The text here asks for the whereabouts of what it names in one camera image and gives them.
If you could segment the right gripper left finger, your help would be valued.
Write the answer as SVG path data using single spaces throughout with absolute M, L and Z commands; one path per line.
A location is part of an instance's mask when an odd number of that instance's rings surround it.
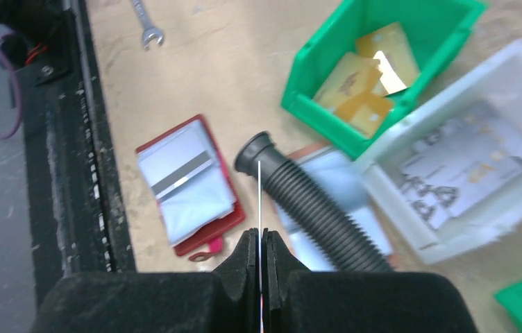
M 32 332 L 259 332 L 258 230 L 210 272 L 76 273 L 47 294 Z

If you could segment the green bin with yellow items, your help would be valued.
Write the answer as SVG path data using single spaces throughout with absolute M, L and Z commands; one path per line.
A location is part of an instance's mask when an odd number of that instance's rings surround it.
M 343 1 L 295 55 L 282 107 L 353 159 L 416 107 L 481 1 Z

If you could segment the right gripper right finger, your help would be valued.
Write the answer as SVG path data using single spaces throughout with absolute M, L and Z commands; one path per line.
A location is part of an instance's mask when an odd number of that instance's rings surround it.
M 262 234 L 265 332 L 477 332 L 454 284 L 426 272 L 313 272 Z

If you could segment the white plastic bin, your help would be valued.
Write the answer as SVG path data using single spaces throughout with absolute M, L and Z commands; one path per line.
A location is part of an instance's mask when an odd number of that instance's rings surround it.
M 353 166 L 426 264 L 515 231 L 522 223 L 522 39 L 386 130 Z

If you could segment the thin white credit card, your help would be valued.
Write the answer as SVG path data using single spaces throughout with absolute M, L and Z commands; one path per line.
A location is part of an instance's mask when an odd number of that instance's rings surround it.
M 258 167 L 258 277 L 260 292 L 260 333 L 264 333 L 263 323 L 263 285 L 262 285 L 262 168 L 261 161 L 257 161 Z

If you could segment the red leather card holder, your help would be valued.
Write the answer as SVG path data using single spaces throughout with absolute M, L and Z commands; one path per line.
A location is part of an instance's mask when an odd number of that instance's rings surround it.
M 219 255 L 224 235 L 246 212 L 205 117 L 193 116 L 135 154 L 176 256 L 203 262 Z

